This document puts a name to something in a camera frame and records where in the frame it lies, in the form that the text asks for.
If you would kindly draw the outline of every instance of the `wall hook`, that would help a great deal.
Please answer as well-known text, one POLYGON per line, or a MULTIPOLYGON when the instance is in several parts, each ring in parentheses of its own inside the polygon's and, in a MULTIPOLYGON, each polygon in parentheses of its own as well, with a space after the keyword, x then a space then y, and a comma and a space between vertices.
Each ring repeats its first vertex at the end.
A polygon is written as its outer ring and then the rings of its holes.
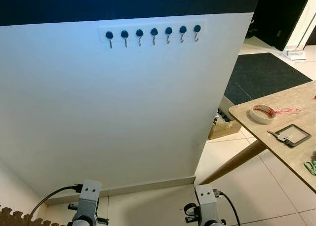
POLYGON ((195 42, 198 41, 197 36, 198 36, 198 32, 199 32, 200 30, 201 30, 201 26, 200 26, 200 25, 196 25, 196 26, 194 27, 194 32, 196 33, 196 35, 194 36, 194 41, 195 41, 195 42))
POLYGON ((138 45, 141 46, 142 44, 140 43, 140 39, 142 38, 142 36, 144 35, 143 31, 141 29, 138 29, 136 31, 136 35, 138 36, 138 45))
POLYGON ((110 41, 110 48, 112 49, 113 33, 112 32, 106 32, 105 37, 109 39, 109 41, 110 41))
POLYGON ((167 35, 167 44, 169 44, 169 43, 170 43, 169 37, 170 37, 170 35, 171 35, 171 33, 172 33, 172 28, 171 28, 171 27, 167 27, 164 32, 165 32, 166 35, 167 35))
POLYGON ((158 30, 156 28, 152 28, 150 34, 153 36, 153 45, 155 45, 155 36, 158 34, 158 30))
POLYGON ((183 36, 184 36, 184 34, 186 33, 186 31, 187 31, 187 28, 185 27, 185 26, 182 26, 182 27, 180 27, 180 30, 179 30, 179 32, 181 33, 181 43, 183 43, 183 36))
POLYGON ((122 31, 120 34, 121 37, 125 40, 125 47, 127 47, 127 41, 126 39, 128 38, 128 32, 126 30, 122 31))

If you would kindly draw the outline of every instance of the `floor mat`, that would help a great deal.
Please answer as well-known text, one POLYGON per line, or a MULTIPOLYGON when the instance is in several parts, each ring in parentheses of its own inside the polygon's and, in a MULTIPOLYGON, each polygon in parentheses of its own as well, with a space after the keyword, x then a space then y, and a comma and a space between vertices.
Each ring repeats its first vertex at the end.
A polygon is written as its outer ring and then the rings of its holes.
POLYGON ((243 54, 238 56, 224 95, 237 105, 310 81, 271 53, 243 54))

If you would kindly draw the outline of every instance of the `tape roll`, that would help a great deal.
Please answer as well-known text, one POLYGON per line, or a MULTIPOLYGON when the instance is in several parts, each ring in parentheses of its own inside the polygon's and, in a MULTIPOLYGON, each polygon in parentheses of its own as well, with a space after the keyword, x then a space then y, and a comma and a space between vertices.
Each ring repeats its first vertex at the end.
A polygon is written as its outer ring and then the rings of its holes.
POLYGON ((254 119, 255 121, 261 124, 270 124, 277 117, 277 113, 269 106, 266 106, 263 104, 256 104, 250 108, 250 116, 252 119, 254 119), (266 118, 266 117, 257 115, 255 113, 256 110, 266 112, 269 117, 266 118))

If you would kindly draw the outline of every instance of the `cable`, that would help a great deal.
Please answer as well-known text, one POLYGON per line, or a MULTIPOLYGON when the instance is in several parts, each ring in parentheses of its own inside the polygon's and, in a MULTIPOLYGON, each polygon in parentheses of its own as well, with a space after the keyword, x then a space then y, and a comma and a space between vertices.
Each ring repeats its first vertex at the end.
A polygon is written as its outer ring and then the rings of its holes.
POLYGON ((220 191, 220 194, 223 195, 223 196, 225 196, 225 198, 228 200, 228 202, 229 202, 229 204, 231 205, 231 207, 232 207, 232 209, 233 209, 233 212, 234 212, 234 214, 235 214, 235 217, 236 217, 236 220, 237 220, 237 224, 238 224, 238 226, 240 226, 239 217, 238 217, 237 211, 236 211, 236 209, 235 209, 235 207, 234 207, 232 201, 230 200, 230 198, 228 198, 228 196, 227 196, 224 192, 220 191))
POLYGON ((30 213, 30 220, 29 220, 29 223, 28 223, 28 226, 30 226, 31 224, 31 220, 32 220, 32 217, 33 217, 33 214, 35 213, 35 211, 39 208, 39 206, 41 206, 42 203, 44 203, 47 199, 49 199, 50 197, 52 197, 53 195, 63 191, 63 190, 68 190, 68 189, 72 189, 72 190, 75 190, 76 192, 80 193, 81 190, 82 190, 82 184, 77 184, 77 185, 72 185, 72 186, 66 186, 66 187, 62 187, 52 193, 50 193, 47 197, 45 197, 43 200, 41 200, 35 207, 34 209, 31 211, 30 213))

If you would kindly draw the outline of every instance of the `baseboard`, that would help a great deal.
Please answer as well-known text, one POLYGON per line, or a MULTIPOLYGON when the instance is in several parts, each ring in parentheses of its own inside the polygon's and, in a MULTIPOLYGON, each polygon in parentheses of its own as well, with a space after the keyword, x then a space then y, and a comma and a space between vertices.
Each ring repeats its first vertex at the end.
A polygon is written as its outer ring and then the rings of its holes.
MULTIPOLYGON (((123 187, 109 187, 102 189, 100 191, 100 198, 113 196, 113 195, 122 195, 128 193, 134 193, 139 191, 145 190, 154 190, 154 189, 161 189, 161 188, 168 188, 174 186, 181 186, 181 185, 189 185, 193 184, 195 180, 195 176, 187 177, 187 178, 180 178, 180 179, 172 179, 166 181, 158 181, 158 182, 147 182, 143 184, 137 185, 128 185, 123 187)), ((66 194, 58 194, 50 199, 46 200, 46 205, 57 205, 57 204, 65 204, 70 202, 76 202, 79 200, 79 194, 77 193, 66 193, 66 194)))

